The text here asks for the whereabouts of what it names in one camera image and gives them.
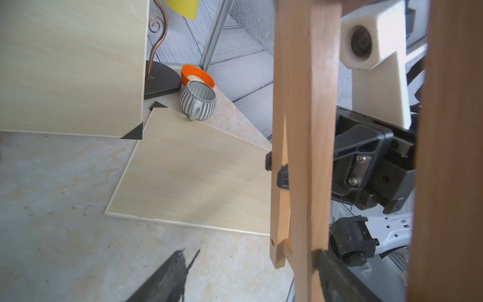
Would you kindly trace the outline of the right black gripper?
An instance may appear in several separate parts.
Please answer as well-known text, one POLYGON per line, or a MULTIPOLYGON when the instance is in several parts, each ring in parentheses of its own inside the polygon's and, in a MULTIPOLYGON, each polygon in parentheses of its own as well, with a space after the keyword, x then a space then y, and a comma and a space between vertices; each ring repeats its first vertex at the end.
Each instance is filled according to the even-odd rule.
POLYGON ((271 196, 286 190, 290 208, 310 215, 331 201, 385 214, 400 211, 415 190, 417 132, 337 107, 328 123, 284 122, 287 159, 265 156, 271 196))

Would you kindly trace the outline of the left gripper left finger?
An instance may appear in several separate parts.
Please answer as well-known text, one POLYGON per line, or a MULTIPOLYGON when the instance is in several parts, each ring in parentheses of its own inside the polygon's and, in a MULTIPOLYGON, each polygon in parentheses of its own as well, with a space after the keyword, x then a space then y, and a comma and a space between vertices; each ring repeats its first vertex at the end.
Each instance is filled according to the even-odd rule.
POLYGON ((187 275, 200 250, 186 264, 184 249, 176 250, 128 299, 131 301, 184 301, 187 275))

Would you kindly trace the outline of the light wooden canvas board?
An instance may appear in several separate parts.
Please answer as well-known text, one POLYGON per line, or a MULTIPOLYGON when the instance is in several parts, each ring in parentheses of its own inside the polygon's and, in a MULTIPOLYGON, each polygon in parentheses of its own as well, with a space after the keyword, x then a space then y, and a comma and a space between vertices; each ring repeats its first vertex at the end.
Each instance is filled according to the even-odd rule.
POLYGON ((154 108, 105 214, 270 233, 267 150, 168 108, 154 108))
POLYGON ((142 124, 148 1, 2 1, 1 129, 127 137, 142 124))

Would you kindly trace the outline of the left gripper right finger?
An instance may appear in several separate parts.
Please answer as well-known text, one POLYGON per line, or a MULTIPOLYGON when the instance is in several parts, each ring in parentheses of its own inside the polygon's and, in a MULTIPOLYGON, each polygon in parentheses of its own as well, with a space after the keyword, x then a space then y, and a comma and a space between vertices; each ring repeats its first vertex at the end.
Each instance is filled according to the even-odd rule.
POLYGON ((377 301, 377 296, 331 250, 318 251, 315 268, 325 301, 377 301))

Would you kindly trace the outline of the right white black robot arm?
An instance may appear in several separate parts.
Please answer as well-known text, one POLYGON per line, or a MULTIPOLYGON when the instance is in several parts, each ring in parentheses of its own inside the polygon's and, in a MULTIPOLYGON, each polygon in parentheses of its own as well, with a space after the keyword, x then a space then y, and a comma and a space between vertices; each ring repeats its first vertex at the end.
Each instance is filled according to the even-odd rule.
POLYGON ((330 248, 348 267, 383 259, 411 241, 412 213, 401 210, 415 190, 418 117, 406 130, 337 109, 333 201, 360 210, 382 206, 382 216, 350 216, 330 224, 330 248))

